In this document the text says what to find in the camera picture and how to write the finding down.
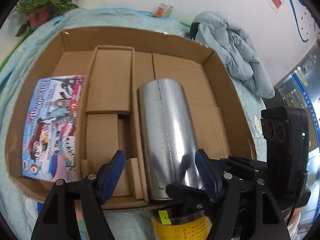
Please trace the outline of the person right hand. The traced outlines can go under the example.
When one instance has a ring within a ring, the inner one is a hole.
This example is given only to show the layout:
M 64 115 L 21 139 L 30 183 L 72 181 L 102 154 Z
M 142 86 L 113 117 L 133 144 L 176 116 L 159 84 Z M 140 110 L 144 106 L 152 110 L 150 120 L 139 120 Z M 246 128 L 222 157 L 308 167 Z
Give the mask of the person right hand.
M 293 216 L 287 226 L 291 240 L 300 239 L 298 236 L 298 224 L 300 222 L 301 212 L 302 212 L 301 207 L 295 209 Z

